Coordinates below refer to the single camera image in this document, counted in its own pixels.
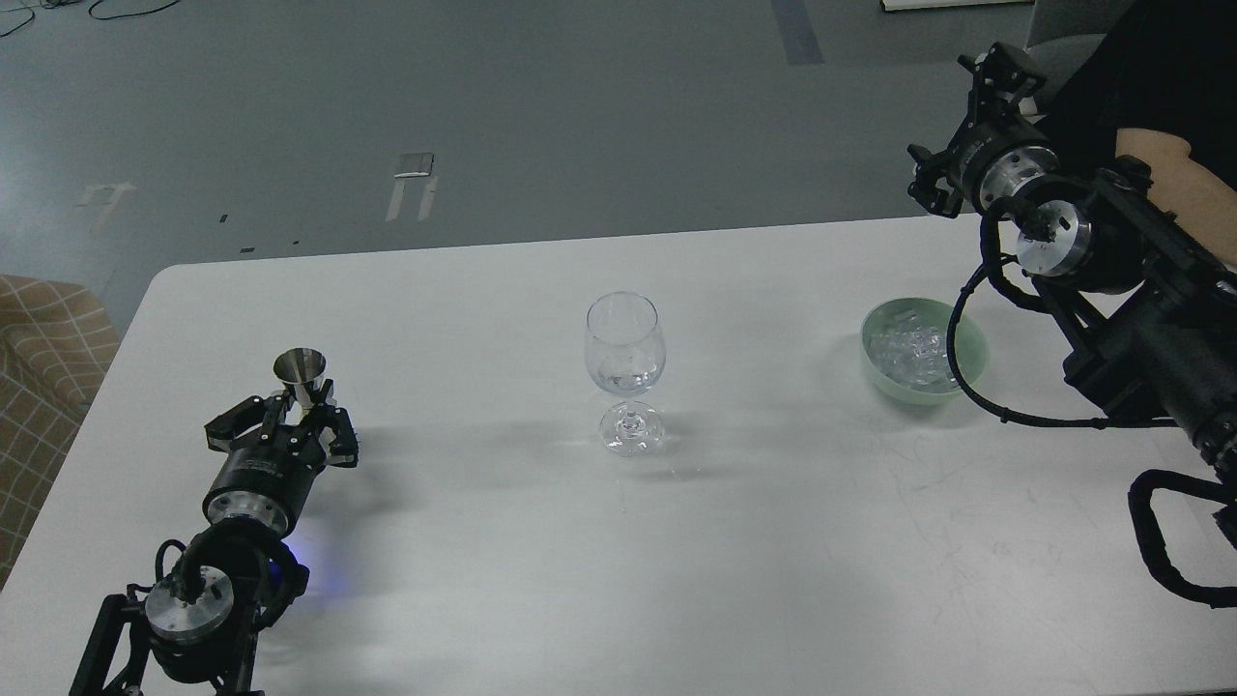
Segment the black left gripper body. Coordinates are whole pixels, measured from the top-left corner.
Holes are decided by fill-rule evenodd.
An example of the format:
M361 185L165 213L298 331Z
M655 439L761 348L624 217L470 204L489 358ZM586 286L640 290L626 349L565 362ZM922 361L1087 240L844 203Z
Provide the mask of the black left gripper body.
M278 424L238 433L233 422L216 418L205 427L208 449L226 455L202 502L204 518L244 518L265 525L275 537L291 535L314 480L327 469L322 427Z

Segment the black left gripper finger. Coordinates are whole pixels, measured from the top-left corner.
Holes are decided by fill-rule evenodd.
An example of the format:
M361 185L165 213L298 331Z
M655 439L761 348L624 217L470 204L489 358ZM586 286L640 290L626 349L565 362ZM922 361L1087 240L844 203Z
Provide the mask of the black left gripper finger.
M353 418L345 407L336 405L334 380L324 380L304 409L306 450L312 450L318 470L327 467L354 470L360 464L360 444Z
M234 452L250 446L285 446L288 410L287 393L249 396L205 424L207 448L213 452Z

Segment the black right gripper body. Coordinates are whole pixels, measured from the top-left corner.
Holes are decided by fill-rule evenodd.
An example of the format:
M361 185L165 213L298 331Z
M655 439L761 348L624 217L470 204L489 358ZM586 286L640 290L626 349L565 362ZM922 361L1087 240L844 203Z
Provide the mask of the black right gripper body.
M992 203L1059 167L1047 137L1021 114L969 114L944 151L943 215L957 216L962 203L988 211Z

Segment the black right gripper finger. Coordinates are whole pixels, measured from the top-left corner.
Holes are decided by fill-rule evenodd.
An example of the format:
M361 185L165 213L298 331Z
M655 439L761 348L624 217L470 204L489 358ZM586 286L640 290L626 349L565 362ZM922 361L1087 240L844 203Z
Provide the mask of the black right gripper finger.
M993 43L977 54L957 56L956 63L971 78L962 121L965 127L1013 116L1032 122L1042 117L1037 93L1047 87L1047 70L1025 49L1009 43Z
M928 215L936 218L957 218L962 211L962 194L949 178L951 153L943 150L933 153L928 147L909 143L905 152L913 162L913 178L908 194Z

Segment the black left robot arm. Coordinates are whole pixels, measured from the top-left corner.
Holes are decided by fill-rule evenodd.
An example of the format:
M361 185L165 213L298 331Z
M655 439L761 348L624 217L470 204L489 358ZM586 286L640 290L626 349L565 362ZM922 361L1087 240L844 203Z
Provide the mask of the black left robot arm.
M323 376L287 378L205 424L224 452L203 499L205 529L167 540L156 577L106 595L73 695L139 695L148 661L173 682L251 695L262 630L306 592L309 567L287 545L314 480L359 462L357 431Z

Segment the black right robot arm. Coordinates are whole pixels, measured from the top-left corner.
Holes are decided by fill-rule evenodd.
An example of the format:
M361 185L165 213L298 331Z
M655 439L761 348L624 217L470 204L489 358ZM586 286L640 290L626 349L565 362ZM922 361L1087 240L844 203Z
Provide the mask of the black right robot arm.
M1210 480L1149 470L1128 490L1141 559L1159 585L1212 608L1231 586L1190 582L1166 555L1152 498L1159 490L1218 504L1235 540L1235 273L1149 202L1150 167L1118 156L1090 176L1064 176L1054 145L1021 105L1047 75L1016 45L957 58L971 75L967 112L945 150L909 145L909 195L925 211L980 215L980 265L945 329L948 365L964 396L1001 422L1040 428L1178 427ZM1094 419L1033 417L986 399L964 376L956 335L964 307L988 282L1011 304L1051 316L1071 354L1065 383L1098 405Z

